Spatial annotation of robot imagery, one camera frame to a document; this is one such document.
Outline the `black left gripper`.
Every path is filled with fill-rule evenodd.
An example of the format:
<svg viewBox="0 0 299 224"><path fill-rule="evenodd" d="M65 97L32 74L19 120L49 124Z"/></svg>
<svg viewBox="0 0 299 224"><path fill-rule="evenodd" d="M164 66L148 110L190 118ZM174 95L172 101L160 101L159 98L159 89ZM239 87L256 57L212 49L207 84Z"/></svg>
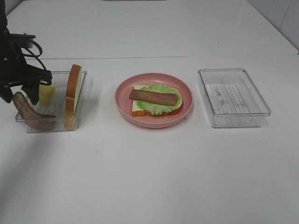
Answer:
<svg viewBox="0 0 299 224"><path fill-rule="evenodd" d="M52 73L39 59L41 46L33 40L32 48L20 48L8 30L0 32L0 97L12 101L11 87L21 85L33 105L39 102L39 85L52 85Z"/></svg>

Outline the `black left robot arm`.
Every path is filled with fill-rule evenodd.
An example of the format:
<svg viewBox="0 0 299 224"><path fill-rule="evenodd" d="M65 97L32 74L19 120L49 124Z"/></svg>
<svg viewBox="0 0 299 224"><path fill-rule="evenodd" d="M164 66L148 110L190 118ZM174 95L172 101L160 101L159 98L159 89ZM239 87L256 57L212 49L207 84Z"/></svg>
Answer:
<svg viewBox="0 0 299 224"><path fill-rule="evenodd" d="M35 35L11 34L7 28L5 2L0 2L0 97L13 98L11 87L21 86L32 104L39 101L39 86L52 84L52 73L39 59L43 50Z"/></svg>

